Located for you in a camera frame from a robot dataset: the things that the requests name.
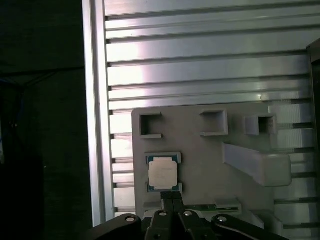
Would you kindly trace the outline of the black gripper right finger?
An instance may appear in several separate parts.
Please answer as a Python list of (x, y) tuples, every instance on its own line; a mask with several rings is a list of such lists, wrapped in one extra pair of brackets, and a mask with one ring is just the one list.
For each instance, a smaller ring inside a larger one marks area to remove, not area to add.
[(195, 211), (187, 210), (180, 192), (172, 193), (174, 213), (188, 240), (284, 240), (285, 237), (269, 232), (228, 214), (218, 214), (210, 221)]

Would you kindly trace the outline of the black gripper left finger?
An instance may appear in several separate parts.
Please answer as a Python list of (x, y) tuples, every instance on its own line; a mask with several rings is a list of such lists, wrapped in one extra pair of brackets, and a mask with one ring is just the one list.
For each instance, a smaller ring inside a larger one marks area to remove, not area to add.
[(131, 213), (122, 214), (92, 228), (93, 240), (170, 240), (174, 218), (172, 191), (164, 191), (161, 196), (161, 209), (151, 217)]

